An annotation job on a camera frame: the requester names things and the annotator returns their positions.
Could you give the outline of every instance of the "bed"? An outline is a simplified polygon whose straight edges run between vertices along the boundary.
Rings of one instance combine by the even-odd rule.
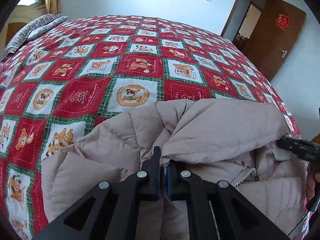
[[[273,103],[300,131],[267,79],[229,41],[160,18],[67,21],[23,45],[0,76],[0,209],[22,239],[47,225],[41,160],[126,109],[157,100]]]

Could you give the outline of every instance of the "open door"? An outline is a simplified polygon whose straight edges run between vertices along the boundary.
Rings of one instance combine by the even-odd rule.
[[[242,52],[271,81],[294,46],[306,13],[282,0],[267,0]]]

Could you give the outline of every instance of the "silver screw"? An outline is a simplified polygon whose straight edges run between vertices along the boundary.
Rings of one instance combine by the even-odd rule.
[[[139,172],[137,173],[137,176],[138,176],[139,178],[144,178],[146,175],[147,175],[147,173],[146,173],[145,171],[139,171]]]
[[[229,186],[229,183],[225,180],[221,180],[221,181],[219,181],[218,185],[219,185],[219,187],[226,188]]]
[[[182,177],[185,177],[185,178],[190,177],[191,175],[190,171],[181,171],[180,174]]]
[[[99,188],[104,189],[109,187],[109,183],[107,181],[102,181],[99,183]]]

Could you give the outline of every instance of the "human hand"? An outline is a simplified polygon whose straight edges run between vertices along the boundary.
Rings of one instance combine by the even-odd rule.
[[[317,165],[309,163],[307,172],[308,172],[308,175],[307,175],[306,197],[308,200],[310,200],[315,195],[316,181],[320,183],[320,169]]]

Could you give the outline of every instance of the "door handle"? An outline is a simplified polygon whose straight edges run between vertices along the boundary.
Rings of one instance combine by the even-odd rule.
[[[282,51],[282,58],[284,58],[285,57],[285,55],[287,54],[287,51],[286,50],[282,50],[282,49],[280,49],[281,51]]]

